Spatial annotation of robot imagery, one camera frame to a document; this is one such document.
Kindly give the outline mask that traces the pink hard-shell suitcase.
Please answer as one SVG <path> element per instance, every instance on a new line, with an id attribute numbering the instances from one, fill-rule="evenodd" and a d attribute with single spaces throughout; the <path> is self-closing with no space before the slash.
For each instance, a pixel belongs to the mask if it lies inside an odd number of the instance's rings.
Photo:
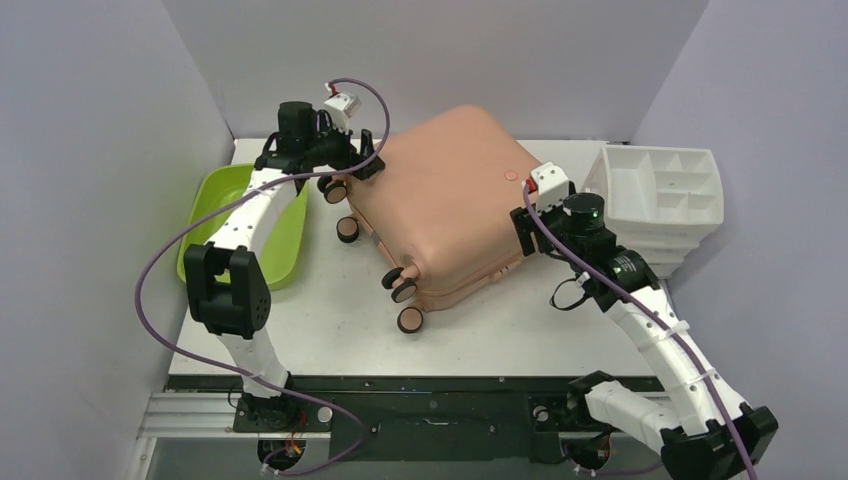
<path id="1" fill-rule="evenodd" d="M 384 167 L 370 178 L 336 174 L 318 188 L 328 203 L 350 207 L 336 224 L 338 239 L 365 234 L 389 263 L 381 285 L 404 306 L 398 328 L 412 334 L 425 313 L 522 263 L 511 213 L 524 204 L 522 180 L 540 163 L 475 105 L 392 135 L 379 159 Z"/>

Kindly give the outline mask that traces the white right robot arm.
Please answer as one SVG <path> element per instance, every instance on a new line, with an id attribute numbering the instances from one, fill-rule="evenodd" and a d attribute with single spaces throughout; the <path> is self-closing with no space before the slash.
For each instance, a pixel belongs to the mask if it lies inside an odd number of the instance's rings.
<path id="1" fill-rule="evenodd" d="M 523 253 L 569 264 L 582 299 L 626 334 L 672 403 L 664 408 L 598 371 L 572 384 L 566 418 L 628 434 L 656 452 L 674 479 L 756 478 L 776 417 L 751 406 L 709 363 L 646 261 L 605 226 L 603 198 L 572 194 L 546 211 L 527 201 L 510 217 Z"/>

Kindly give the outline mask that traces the green plastic tray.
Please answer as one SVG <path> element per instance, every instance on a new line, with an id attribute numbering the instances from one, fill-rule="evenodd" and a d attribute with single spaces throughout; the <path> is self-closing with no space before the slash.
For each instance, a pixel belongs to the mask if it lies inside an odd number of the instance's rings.
<path id="1" fill-rule="evenodd" d="M 186 280 L 183 257 L 187 247 L 209 240 L 222 240 L 226 248 L 246 246 L 254 252 L 271 291 L 282 289 L 292 280 L 304 233 L 309 189 L 303 186 L 297 190 L 294 181 L 261 188 L 283 176 L 279 169 L 257 170 L 251 164 L 230 165 L 207 175 L 194 199 L 191 223 L 251 191 L 259 193 L 185 235 L 176 262 L 181 281 Z"/>

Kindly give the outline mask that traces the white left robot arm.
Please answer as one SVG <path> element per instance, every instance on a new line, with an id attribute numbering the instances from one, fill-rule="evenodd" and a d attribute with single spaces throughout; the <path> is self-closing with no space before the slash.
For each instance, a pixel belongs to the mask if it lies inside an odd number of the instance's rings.
<path id="1" fill-rule="evenodd" d="M 349 122 L 360 101 L 337 93 L 321 109 L 288 101 L 279 106 L 276 132 L 256 159 L 245 192 L 224 224 L 202 244 L 187 246 L 183 264 L 189 310 L 227 349 L 242 372 L 242 400 L 247 415 L 275 430 L 300 419 L 298 402 L 282 392 L 289 372 L 278 359 L 266 323 L 271 294 L 260 256 L 274 226 L 297 199 L 303 174 L 328 166 L 350 169 L 363 161 L 365 172 L 377 170 L 373 137 L 361 134 L 351 143 Z"/>

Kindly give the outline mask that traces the white plastic drawer organizer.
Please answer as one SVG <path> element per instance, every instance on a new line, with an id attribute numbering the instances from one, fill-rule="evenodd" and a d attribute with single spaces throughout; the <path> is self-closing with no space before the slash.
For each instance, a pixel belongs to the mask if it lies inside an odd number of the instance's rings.
<path id="1" fill-rule="evenodd" d="M 580 190 L 604 199 L 606 227 L 661 279 L 724 221 L 721 177 L 708 149 L 606 145 Z"/>

